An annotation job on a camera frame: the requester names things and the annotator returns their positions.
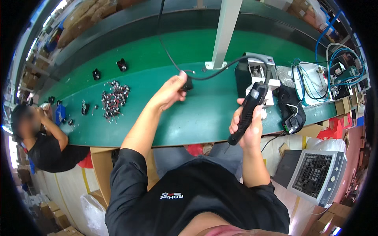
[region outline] printed logo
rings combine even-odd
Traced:
[[[177,198],[183,198],[184,195],[181,193],[162,193],[160,196],[160,199],[166,198],[166,199],[177,199]]]

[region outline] black t-shirt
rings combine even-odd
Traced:
[[[274,186],[248,188],[220,165],[196,159],[168,171],[147,192],[144,157],[121,149],[110,176],[105,223],[109,235],[178,235],[202,212],[213,212],[242,229],[288,233],[289,214]]]
[[[28,151],[34,165],[41,170],[56,173],[70,170],[89,153],[89,147],[67,145],[60,151],[59,141],[42,132],[37,134],[37,141]]]

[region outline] red plastic stool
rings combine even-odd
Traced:
[[[344,126],[344,118],[340,119],[341,127],[343,130],[346,128],[350,128],[353,125],[352,118],[350,117],[350,113],[348,113],[347,116],[348,116],[348,124],[346,126]]]
[[[337,118],[331,118],[330,121],[334,122],[333,128],[331,129],[328,127],[326,130],[320,131],[320,133],[317,136],[318,139],[324,139],[324,138],[341,139],[342,138],[341,121]]]
[[[87,168],[87,169],[93,169],[93,164],[92,164],[92,157],[91,157],[91,152],[88,152],[88,155],[80,161],[78,164],[81,168]]]

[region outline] jeans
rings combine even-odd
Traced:
[[[159,179],[170,170],[176,169],[196,158],[203,158],[221,165],[230,171],[237,180],[240,180],[243,171],[243,150],[239,144],[229,148],[228,146],[227,142],[217,143],[213,146],[208,156],[198,155],[197,157],[189,154],[184,147],[154,148],[153,156]]]

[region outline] white plastic bag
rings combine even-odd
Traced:
[[[310,3],[312,8],[314,9],[316,25],[320,26],[321,24],[324,24],[327,18],[325,17],[325,13],[320,9],[319,2],[317,0],[306,0],[306,1]]]
[[[88,222],[88,228],[99,236],[109,236],[108,228],[105,224],[105,208],[89,194],[82,195],[80,200]]]
[[[342,139],[314,139],[307,141],[306,149],[317,151],[341,151],[345,153],[345,142]]]

